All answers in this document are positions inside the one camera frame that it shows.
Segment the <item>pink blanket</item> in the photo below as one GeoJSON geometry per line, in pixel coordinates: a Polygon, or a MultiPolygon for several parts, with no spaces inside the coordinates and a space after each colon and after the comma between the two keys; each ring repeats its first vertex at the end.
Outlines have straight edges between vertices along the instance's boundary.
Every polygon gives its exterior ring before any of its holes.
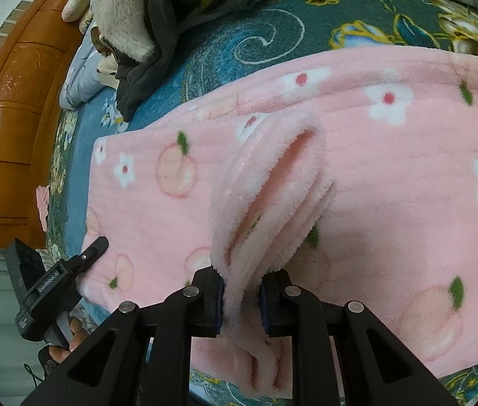
{"type": "Polygon", "coordinates": [[[324,52],[99,139],[85,244],[98,235],[110,248],[80,291],[110,311],[213,263],[225,323],[192,366],[248,395],[291,394],[290,343],[255,307],[286,263],[321,299],[364,302],[436,376],[477,364],[478,58],[324,52]]]}

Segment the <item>finger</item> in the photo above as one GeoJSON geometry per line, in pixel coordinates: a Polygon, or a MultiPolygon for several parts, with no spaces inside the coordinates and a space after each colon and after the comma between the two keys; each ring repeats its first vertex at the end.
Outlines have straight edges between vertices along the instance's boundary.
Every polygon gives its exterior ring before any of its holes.
{"type": "Polygon", "coordinates": [[[70,352],[66,349],[59,348],[58,346],[50,346],[49,355],[55,362],[62,363],[70,355],[70,352]]]}
{"type": "Polygon", "coordinates": [[[81,330],[74,334],[73,339],[70,341],[70,351],[76,349],[81,343],[86,340],[88,333],[85,330],[81,330]]]}
{"type": "Polygon", "coordinates": [[[70,329],[72,330],[72,333],[76,334],[81,331],[82,328],[83,323],[77,317],[73,317],[70,320],[70,329]]]}

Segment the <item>bed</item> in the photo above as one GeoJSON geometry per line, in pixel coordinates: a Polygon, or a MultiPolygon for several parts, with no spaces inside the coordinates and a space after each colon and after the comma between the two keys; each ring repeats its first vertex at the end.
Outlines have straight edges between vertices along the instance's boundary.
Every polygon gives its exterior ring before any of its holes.
{"type": "Polygon", "coordinates": [[[67,0],[35,0],[0,48],[0,247],[44,247],[35,188],[47,184],[60,117],[57,95],[81,34],[67,0]]]}
{"type": "MultiPolygon", "coordinates": [[[[459,24],[460,9],[448,0],[267,0],[251,12],[230,14],[184,35],[167,79],[126,125],[110,88],[76,111],[58,105],[82,39],[75,24],[61,20],[66,1],[35,0],[0,50],[0,247],[17,237],[33,247],[47,246],[54,259],[81,248],[98,137],[144,128],[228,82],[332,48],[398,44],[452,50],[459,38],[466,38],[475,45],[469,53],[478,54],[478,38],[459,24]],[[339,5],[344,10],[337,11],[339,5]],[[440,22],[448,17],[452,29],[440,22]],[[45,184],[50,185],[46,234],[35,200],[36,187],[45,184]]],[[[473,13],[478,23],[478,12],[473,13]]],[[[108,314],[85,306],[96,323],[108,314]]],[[[441,381],[459,404],[468,404],[478,396],[478,365],[441,381]]],[[[190,382],[191,390],[216,405],[289,404],[274,399],[254,403],[233,385],[196,370],[190,382]]]]}

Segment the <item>dark gray cloth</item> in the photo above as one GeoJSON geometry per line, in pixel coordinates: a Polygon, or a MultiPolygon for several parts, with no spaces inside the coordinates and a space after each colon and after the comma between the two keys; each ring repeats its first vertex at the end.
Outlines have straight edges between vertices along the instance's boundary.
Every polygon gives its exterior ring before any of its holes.
{"type": "Polygon", "coordinates": [[[161,85],[168,72],[180,32],[207,21],[216,19],[233,10],[248,9],[254,0],[224,0],[209,13],[190,14],[178,25],[171,0],[146,0],[145,25],[156,44],[156,51],[147,63],[138,63],[124,53],[114,51],[118,62],[115,77],[119,80],[116,104],[129,122],[140,103],[146,100],[161,85]]]}

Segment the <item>plush toy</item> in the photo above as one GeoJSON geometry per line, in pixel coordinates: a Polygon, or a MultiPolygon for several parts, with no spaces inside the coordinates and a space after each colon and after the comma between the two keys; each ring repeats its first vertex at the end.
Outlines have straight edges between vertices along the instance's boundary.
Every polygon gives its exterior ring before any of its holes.
{"type": "Polygon", "coordinates": [[[145,27],[145,0],[91,0],[94,22],[113,47],[137,62],[146,62],[154,43],[145,27]]]}
{"type": "Polygon", "coordinates": [[[68,0],[62,9],[62,19],[67,23],[79,20],[79,30],[84,35],[94,17],[90,5],[91,0],[68,0]]]}

